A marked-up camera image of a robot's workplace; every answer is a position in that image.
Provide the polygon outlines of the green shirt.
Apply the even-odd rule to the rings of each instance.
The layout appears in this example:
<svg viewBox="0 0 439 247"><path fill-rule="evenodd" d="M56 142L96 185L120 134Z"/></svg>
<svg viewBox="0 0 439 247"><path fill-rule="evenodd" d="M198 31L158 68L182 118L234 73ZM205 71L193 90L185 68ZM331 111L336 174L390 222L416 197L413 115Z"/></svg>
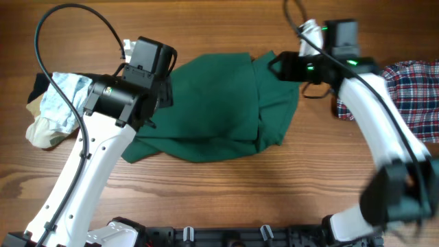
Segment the green shirt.
<svg viewBox="0 0 439 247"><path fill-rule="evenodd" d="M268 52L205 54L171 73L174 104L158 110L122 157L135 163L166 153L194 163L225 161L281 145L298 105L299 85L278 80Z"/></svg>

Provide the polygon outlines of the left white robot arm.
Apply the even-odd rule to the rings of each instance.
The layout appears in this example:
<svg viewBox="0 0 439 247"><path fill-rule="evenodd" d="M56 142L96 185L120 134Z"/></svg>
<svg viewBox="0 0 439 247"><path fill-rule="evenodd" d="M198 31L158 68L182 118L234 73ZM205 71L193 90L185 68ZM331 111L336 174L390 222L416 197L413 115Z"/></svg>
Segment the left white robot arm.
<svg viewBox="0 0 439 247"><path fill-rule="evenodd" d="M23 232L8 233L2 246L142 246L145 227L122 217L90 230L98 200L117 160L157 108L172 105L171 78L105 75L91 85L83 129L61 174Z"/></svg>

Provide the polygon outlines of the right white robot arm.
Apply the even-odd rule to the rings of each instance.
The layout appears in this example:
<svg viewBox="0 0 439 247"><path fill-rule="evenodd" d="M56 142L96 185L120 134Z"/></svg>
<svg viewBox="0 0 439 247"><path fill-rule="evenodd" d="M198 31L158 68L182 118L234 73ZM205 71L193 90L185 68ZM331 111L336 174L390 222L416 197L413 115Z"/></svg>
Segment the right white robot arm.
<svg viewBox="0 0 439 247"><path fill-rule="evenodd" d="M437 216L438 162L403 121L373 58L284 51L268 69L281 81L327 83L354 116L377 169L356 205L323 219L326 245Z"/></svg>

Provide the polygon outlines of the red blue plaid shirt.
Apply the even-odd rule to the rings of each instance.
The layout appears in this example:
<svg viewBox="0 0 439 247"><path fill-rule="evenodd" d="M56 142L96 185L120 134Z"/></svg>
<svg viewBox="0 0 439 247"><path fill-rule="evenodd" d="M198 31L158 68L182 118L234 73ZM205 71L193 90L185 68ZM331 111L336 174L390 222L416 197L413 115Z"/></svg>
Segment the red blue plaid shirt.
<svg viewBox="0 0 439 247"><path fill-rule="evenodd" d="M381 72L404 122L425 143L438 142L438 60L408 60Z"/></svg>

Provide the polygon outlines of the white blue checked cloth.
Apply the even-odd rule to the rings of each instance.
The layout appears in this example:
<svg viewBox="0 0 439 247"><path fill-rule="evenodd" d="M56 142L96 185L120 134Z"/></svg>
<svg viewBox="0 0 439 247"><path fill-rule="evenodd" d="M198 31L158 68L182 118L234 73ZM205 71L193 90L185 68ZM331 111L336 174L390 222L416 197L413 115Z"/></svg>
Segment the white blue checked cloth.
<svg viewBox="0 0 439 247"><path fill-rule="evenodd" d="M54 72L51 78L78 114L82 116L83 106L88 96L88 87L93 82L92 79L84 75L59 72ZM78 127L78 121L73 111L51 84L43 95L40 112L42 118L49 120L50 130L70 134Z"/></svg>

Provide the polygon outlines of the black folded garment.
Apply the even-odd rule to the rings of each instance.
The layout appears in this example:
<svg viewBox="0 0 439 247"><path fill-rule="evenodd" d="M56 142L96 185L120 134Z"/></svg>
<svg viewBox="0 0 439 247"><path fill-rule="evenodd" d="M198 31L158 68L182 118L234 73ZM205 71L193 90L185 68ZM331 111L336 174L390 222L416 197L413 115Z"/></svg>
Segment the black folded garment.
<svg viewBox="0 0 439 247"><path fill-rule="evenodd" d="M47 91L47 89L49 88L49 85L50 85L50 81L46 77L46 75L44 73L37 73L36 78L35 78L35 82L33 85L33 89L28 96L27 103L31 103L37 97L44 94Z"/></svg>

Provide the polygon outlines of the beige cloth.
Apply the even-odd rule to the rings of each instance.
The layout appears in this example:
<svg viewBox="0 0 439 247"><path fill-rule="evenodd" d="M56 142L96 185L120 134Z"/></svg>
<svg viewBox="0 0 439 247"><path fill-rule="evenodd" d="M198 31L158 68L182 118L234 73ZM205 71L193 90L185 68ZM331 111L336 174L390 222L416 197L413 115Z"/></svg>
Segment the beige cloth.
<svg viewBox="0 0 439 247"><path fill-rule="evenodd" d="M26 106L34 117L34 122L27 128L25 138L35 147L49 149L57 146L69 134L49 129L49 120L40 115L40 102L36 99Z"/></svg>

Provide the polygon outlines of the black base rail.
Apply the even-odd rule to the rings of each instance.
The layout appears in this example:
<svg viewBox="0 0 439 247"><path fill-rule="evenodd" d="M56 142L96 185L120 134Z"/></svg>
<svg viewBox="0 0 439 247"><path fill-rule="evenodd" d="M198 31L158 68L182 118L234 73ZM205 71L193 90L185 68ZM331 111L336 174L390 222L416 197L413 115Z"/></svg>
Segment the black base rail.
<svg viewBox="0 0 439 247"><path fill-rule="evenodd" d="M133 246L151 247L312 247L328 246L324 244L324 236L317 225L300 225L286 228L272 228L269 237L263 236L262 228L203 228L195 229L193 237L185 237L186 230L172 227L142 228L140 235L134 238ZM21 233L8 233L1 246L36 246ZM110 246L97 235L89 235L84 246ZM364 237L356 242L338 243L335 246L383 247L382 236Z"/></svg>

